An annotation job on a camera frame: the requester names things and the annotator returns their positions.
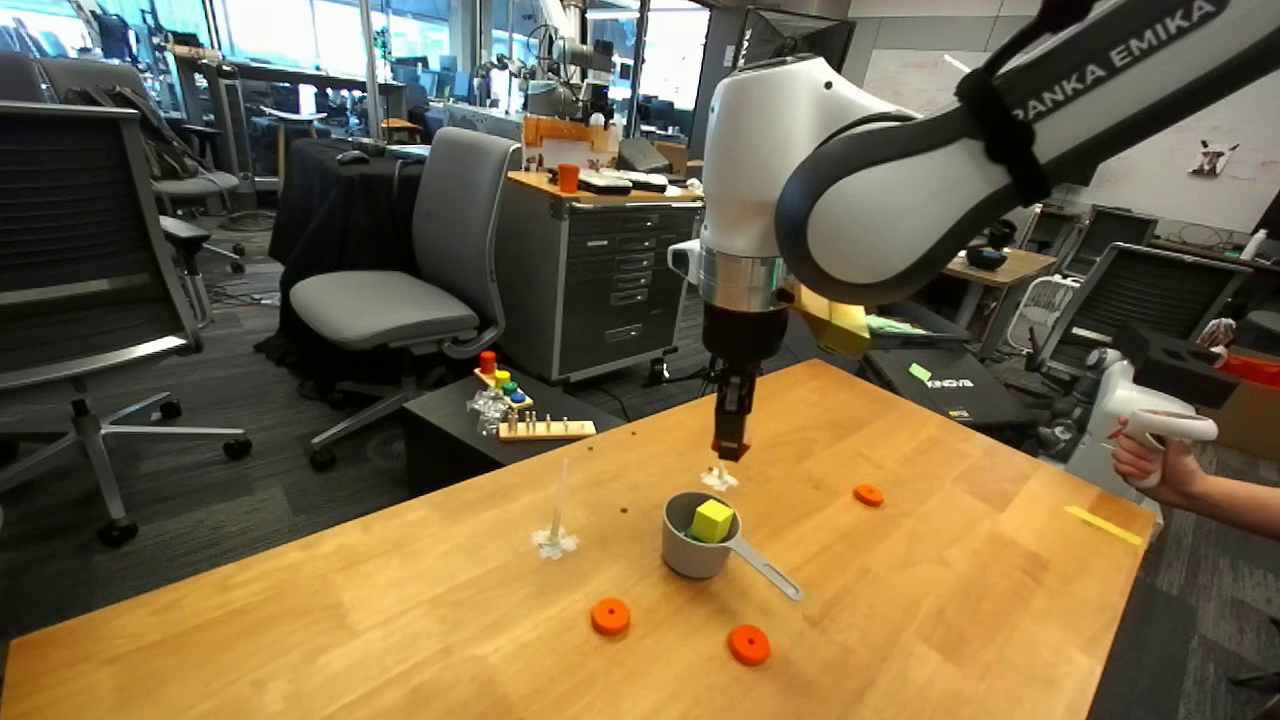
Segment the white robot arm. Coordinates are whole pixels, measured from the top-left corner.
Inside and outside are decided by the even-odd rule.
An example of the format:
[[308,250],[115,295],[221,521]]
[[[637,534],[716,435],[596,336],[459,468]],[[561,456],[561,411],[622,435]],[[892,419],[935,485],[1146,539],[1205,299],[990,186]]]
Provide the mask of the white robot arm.
[[993,220],[1280,66],[1280,0],[1042,0],[952,103],[906,111],[820,55],[726,75],[703,139],[713,452],[750,452],[799,286],[892,305]]

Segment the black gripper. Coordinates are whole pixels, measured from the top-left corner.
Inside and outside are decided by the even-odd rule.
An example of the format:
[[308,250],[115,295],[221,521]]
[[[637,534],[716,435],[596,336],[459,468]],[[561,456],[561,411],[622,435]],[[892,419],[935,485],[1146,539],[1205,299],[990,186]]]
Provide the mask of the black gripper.
[[761,363],[782,348],[786,315],[782,310],[728,310],[703,308],[703,348],[716,354],[716,426],[713,452],[719,461],[750,456],[750,419],[754,388]]

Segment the person's hand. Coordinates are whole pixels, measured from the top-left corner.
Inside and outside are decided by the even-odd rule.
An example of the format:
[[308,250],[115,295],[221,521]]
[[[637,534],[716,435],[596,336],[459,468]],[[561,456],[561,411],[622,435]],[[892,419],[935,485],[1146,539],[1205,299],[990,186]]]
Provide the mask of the person's hand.
[[1108,435],[1108,449],[1112,449],[1112,472],[1126,485],[1141,486],[1146,495],[1157,495],[1162,504],[1194,507],[1207,486],[1207,472],[1201,468],[1194,445],[1154,438],[1154,435],[1117,426]]

